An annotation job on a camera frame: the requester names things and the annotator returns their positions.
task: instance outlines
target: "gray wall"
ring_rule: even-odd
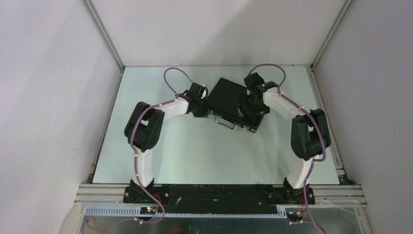
[[[80,0],[0,1],[0,233],[58,232],[118,76]]]
[[[411,233],[413,1],[355,1],[316,68],[349,175],[381,234]]]

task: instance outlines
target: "white arm segment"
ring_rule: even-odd
[[[263,95],[264,104],[275,111],[277,111],[284,119],[286,119],[291,126],[292,120],[296,116],[302,116],[304,113],[297,109],[290,102],[285,100],[277,91],[277,88],[268,89]],[[287,176],[287,181],[294,189],[302,188],[304,179],[310,170],[311,162],[313,159],[319,159],[320,156],[314,156],[310,160],[305,161],[304,159],[296,157],[294,160],[293,168]]]
[[[287,176],[287,181],[294,189],[299,189],[303,187],[304,179],[310,170],[311,163],[313,159],[320,159],[322,155],[317,155],[312,157],[310,160],[305,161],[302,158],[296,157],[294,160],[293,168]]]
[[[189,103],[181,97],[175,100],[176,100],[175,102],[172,102],[170,104],[155,107],[155,109],[165,112],[164,120],[170,119],[178,115],[184,115],[187,113]],[[136,149],[138,151],[137,157],[138,157],[139,179],[141,180],[143,186],[147,187],[153,180],[152,149],[146,150],[144,153],[139,148],[136,148]],[[139,184],[138,181],[136,180],[136,176],[132,176],[132,180],[134,181],[135,184]]]

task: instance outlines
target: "metal handle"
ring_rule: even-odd
[[[231,131],[235,131],[235,129],[237,129],[237,127],[238,127],[237,125],[234,124],[234,128],[231,128],[231,127],[229,127],[229,126],[226,125],[226,124],[220,123],[220,122],[219,122],[219,119],[220,119],[220,118],[217,116],[216,119],[215,119],[215,122],[217,122],[219,125],[221,125],[221,126],[223,126],[223,127],[226,127],[227,129],[229,129],[229,130],[231,130]]]

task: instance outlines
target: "white wall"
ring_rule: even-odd
[[[355,1],[316,74],[380,234],[412,233],[413,1]]]
[[[119,70],[80,0],[0,1],[0,233],[57,233]]]
[[[312,63],[344,0],[94,0],[126,66]]]

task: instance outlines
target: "white table surface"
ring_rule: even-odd
[[[155,104],[174,97],[165,85],[167,67],[126,68],[97,163],[93,183],[129,183],[133,154],[123,135],[135,105]],[[211,91],[219,78],[243,84],[250,66],[180,67],[192,80],[206,84]],[[304,66],[283,66],[287,80],[284,93],[305,107],[316,109],[316,101]],[[265,81],[279,83],[282,73],[274,67],[256,70]],[[179,71],[167,78],[181,93],[190,82]],[[192,114],[164,122],[153,149],[152,171],[155,183],[176,184],[282,184],[296,157],[290,146],[291,126],[277,112],[267,114],[258,131],[230,131],[215,118],[194,118]],[[317,163],[312,184],[338,184],[338,177],[327,149],[327,159]]]

